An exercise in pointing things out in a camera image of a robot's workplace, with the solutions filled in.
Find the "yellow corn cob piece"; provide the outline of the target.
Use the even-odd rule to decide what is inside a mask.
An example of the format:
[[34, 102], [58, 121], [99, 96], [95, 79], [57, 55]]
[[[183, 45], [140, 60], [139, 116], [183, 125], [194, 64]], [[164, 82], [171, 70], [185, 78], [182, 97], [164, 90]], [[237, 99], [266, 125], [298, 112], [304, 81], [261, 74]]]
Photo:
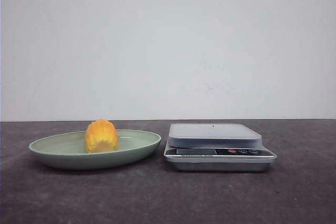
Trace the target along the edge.
[[105, 119], [91, 122], [85, 132], [88, 153], [111, 152], [118, 149], [118, 135], [114, 125]]

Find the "silver digital kitchen scale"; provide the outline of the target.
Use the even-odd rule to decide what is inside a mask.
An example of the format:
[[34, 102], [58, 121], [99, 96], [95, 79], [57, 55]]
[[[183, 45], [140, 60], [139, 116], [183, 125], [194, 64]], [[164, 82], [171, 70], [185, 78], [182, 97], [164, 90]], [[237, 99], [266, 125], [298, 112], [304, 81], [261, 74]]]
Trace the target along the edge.
[[173, 123], [164, 150], [175, 170], [263, 172], [277, 159], [262, 136], [237, 123]]

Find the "green oval plate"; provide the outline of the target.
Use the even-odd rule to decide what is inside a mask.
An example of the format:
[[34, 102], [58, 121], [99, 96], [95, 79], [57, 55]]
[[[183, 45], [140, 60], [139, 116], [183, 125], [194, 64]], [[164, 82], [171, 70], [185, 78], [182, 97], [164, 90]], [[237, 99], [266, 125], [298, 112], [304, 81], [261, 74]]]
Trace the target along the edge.
[[43, 137], [28, 146], [42, 164], [69, 170], [113, 168], [140, 161], [152, 155], [161, 136], [143, 130], [117, 130], [118, 149], [112, 152], [88, 153], [85, 132], [70, 132]]

